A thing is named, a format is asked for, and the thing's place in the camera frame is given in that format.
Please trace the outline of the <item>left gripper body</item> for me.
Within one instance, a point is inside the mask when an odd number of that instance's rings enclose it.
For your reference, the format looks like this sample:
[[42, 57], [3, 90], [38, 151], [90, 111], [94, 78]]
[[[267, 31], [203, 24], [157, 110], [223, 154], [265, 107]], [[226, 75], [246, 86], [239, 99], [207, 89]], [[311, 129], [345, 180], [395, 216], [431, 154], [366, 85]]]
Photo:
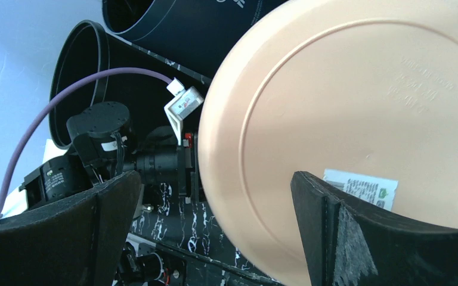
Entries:
[[180, 142], [170, 126], [151, 131], [138, 146], [134, 169], [145, 185], [169, 183], [180, 197], [197, 197], [197, 133], [181, 135]]

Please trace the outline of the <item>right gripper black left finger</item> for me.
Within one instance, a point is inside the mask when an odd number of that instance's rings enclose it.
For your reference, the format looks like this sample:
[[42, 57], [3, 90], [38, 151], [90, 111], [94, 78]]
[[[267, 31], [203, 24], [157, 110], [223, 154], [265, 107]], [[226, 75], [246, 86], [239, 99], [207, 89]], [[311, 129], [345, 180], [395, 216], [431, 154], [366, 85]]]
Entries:
[[140, 189], [126, 172], [0, 219], [0, 285], [111, 285]]

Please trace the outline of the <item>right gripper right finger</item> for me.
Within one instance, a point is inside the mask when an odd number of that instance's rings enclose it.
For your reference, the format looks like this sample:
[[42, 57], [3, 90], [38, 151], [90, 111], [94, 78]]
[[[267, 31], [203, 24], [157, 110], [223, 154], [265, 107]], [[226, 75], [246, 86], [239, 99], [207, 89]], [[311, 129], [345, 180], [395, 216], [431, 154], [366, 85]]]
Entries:
[[304, 171], [290, 189], [308, 285], [458, 285], [458, 229], [389, 212]]

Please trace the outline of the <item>dark navy bucket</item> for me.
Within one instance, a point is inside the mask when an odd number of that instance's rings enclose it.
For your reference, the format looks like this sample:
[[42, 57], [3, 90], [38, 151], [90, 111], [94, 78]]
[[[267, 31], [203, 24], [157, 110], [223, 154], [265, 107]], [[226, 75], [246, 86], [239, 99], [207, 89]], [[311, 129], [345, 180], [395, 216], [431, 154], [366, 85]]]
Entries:
[[102, 2], [116, 36], [214, 77], [236, 42], [282, 0], [143, 0]]

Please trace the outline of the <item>orange bucket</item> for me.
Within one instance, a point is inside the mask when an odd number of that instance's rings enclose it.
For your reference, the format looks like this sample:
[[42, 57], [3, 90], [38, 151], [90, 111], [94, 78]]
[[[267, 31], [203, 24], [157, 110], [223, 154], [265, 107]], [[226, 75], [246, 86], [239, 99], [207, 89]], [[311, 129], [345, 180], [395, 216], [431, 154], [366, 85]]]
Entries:
[[279, 6], [217, 71], [198, 151], [227, 238], [284, 285], [308, 285], [298, 171], [458, 229], [458, 1]]

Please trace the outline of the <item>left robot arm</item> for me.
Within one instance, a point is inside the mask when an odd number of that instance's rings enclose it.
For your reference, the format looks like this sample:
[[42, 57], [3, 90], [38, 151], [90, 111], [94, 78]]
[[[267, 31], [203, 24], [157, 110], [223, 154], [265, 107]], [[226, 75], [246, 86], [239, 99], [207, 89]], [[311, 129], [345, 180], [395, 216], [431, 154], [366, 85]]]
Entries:
[[36, 209], [86, 191], [127, 171], [136, 171], [141, 183], [174, 187], [180, 198], [200, 199], [202, 186], [194, 133], [178, 143], [170, 126], [158, 126], [137, 136], [131, 113], [122, 103], [109, 101], [88, 107], [67, 120], [71, 143], [24, 178], [27, 209]]

